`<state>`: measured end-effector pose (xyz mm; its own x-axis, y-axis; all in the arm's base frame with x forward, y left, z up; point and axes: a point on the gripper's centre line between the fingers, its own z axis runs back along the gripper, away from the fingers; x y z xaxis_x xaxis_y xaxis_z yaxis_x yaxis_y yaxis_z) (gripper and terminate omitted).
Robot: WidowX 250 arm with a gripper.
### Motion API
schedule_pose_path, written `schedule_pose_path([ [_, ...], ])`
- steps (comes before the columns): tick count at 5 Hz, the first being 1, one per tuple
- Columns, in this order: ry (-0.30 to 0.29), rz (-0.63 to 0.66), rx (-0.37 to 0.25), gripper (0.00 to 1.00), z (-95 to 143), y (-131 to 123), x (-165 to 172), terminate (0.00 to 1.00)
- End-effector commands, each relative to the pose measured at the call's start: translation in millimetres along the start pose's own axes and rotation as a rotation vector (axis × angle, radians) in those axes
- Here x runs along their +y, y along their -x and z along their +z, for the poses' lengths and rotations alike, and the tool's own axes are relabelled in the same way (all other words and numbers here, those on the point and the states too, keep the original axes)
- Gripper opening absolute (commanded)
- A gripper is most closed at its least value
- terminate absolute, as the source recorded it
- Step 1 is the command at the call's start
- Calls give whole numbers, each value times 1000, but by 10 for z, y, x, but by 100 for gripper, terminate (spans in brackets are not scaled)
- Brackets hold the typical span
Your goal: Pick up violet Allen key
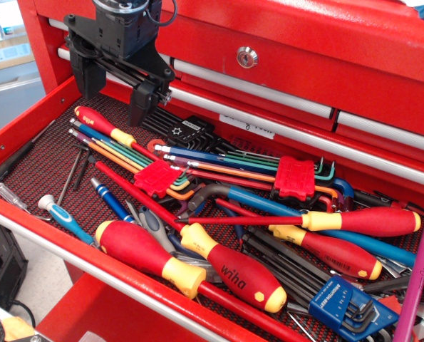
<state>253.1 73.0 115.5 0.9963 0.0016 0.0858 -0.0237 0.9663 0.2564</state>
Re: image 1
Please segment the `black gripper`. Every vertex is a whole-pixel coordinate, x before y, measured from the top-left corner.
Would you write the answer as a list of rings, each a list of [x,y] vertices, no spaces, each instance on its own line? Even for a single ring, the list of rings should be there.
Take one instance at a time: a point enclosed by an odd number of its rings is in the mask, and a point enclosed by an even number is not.
[[[81,95],[91,99],[108,74],[132,86],[128,125],[140,126],[171,99],[175,74],[155,47],[161,1],[94,1],[95,18],[68,14],[66,45]]]

